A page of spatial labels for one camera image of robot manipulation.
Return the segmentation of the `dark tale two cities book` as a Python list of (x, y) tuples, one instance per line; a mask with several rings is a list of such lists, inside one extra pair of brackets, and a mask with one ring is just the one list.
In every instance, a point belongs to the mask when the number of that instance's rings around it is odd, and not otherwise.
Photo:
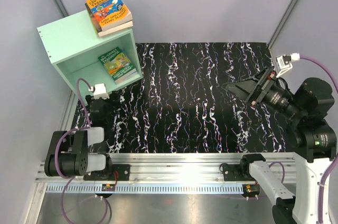
[(90, 15), (89, 17), (91, 19), (91, 22), (93, 24), (93, 27), (94, 27), (96, 33), (98, 33), (99, 31), (106, 31), (108, 29), (111, 29), (111, 28), (117, 27), (117, 26), (121, 26), (121, 25), (133, 25), (133, 21), (127, 21), (127, 22), (124, 22), (124, 23), (111, 23), (111, 24), (108, 24), (107, 26), (101, 26), (93, 15)]

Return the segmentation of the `green 104-storey treehouse book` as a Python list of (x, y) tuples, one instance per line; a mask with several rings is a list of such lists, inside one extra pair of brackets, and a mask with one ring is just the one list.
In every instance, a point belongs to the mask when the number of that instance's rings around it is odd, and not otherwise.
[(98, 60), (115, 82), (122, 81), (136, 72), (134, 64), (119, 47), (99, 56)]

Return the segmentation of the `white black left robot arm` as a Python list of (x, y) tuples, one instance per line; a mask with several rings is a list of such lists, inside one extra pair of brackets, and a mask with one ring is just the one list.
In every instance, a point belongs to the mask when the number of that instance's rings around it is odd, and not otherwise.
[(87, 96), (90, 128), (74, 128), (68, 132), (55, 131), (52, 134), (44, 163), (44, 173), (49, 177), (71, 178), (83, 176), (86, 180), (109, 180), (114, 168), (107, 153), (88, 152), (90, 145), (105, 140), (104, 126), (112, 109), (109, 98), (94, 99)]

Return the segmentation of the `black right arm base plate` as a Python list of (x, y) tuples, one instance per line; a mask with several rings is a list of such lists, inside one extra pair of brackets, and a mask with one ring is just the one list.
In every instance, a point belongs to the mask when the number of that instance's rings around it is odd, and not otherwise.
[(240, 164), (228, 164), (222, 163), (219, 166), (219, 170), (223, 175), (223, 179), (226, 182), (255, 182), (256, 180), (249, 175), (246, 171), (243, 171)]

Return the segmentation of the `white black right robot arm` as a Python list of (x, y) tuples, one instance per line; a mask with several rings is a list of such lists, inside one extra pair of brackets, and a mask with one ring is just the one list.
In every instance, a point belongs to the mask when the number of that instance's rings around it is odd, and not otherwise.
[(272, 205), (275, 223), (329, 223), (327, 179), (337, 165), (337, 136), (325, 117), (334, 105), (332, 87), (319, 78), (303, 81), (295, 93), (271, 68), (225, 89), (251, 107), (264, 104), (287, 120), (287, 134), (294, 152), (296, 192), (277, 179), (261, 154), (245, 154), (239, 174), (254, 179)]

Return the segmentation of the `blue cartoon cover book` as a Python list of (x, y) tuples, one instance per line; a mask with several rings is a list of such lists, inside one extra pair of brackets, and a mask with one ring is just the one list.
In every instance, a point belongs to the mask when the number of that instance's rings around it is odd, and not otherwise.
[(122, 0), (86, 0), (85, 6), (89, 16), (93, 15), (101, 26), (133, 20), (131, 11)]

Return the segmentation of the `lime green paperback book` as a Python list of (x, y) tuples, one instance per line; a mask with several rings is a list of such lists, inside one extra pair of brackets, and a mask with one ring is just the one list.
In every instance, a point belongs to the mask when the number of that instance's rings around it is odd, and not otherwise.
[(99, 37), (102, 37), (102, 36), (110, 35), (110, 34), (113, 34), (113, 33), (117, 33), (119, 31), (126, 30), (126, 29), (131, 28), (131, 27), (133, 27), (133, 25), (121, 25), (121, 26), (113, 27), (113, 28), (108, 29), (106, 31), (99, 31), (97, 34), (98, 34)]

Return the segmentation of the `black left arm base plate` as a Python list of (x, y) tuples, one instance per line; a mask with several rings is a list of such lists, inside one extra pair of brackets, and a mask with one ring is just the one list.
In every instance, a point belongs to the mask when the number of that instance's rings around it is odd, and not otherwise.
[(83, 179), (85, 181), (129, 181), (130, 165), (129, 164), (110, 164), (106, 169), (101, 171), (93, 171), (86, 174)]

